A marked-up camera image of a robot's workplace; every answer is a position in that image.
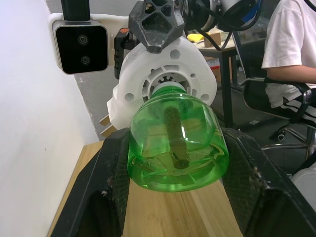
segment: desk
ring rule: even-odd
[[[233,127],[233,106],[232,106],[232,88],[238,91],[242,91],[238,87],[237,81],[237,67],[236,67],[236,55],[237,50],[235,47],[234,40],[231,38],[222,52],[216,50],[214,47],[205,48],[204,43],[194,43],[194,45],[200,50],[200,52],[205,57],[218,58],[221,68],[221,84],[220,89],[222,90],[223,97],[223,110],[224,116],[219,113],[216,113],[217,117],[222,120],[225,124],[225,127]],[[229,58],[232,61],[232,68],[229,64]],[[233,85],[231,85],[231,73],[233,79]]]
[[[80,171],[102,142],[84,146],[48,236]],[[184,193],[159,193],[130,182],[123,237],[242,237],[224,187],[216,182]]]

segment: yellow object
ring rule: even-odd
[[[190,42],[196,43],[196,42],[203,40],[203,35],[201,35],[201,34],[189,34],[187,38]]]

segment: green plastic bottle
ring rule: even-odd
[[[178,86],[154,92],[134,116],[130,133],[128,173],[143,188],[198,189],[220,179],[228,168],[214,112]]]

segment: person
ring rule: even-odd
[[[268,25],[262,68],[270,79],[316,88],[316,12],[304,0],[279,2]],[[270,83],[266,93],[272,108],[282,108],[289,115],[301,106],[302,95],[292,85]],[[316,126],[316,103],[303,119]]]

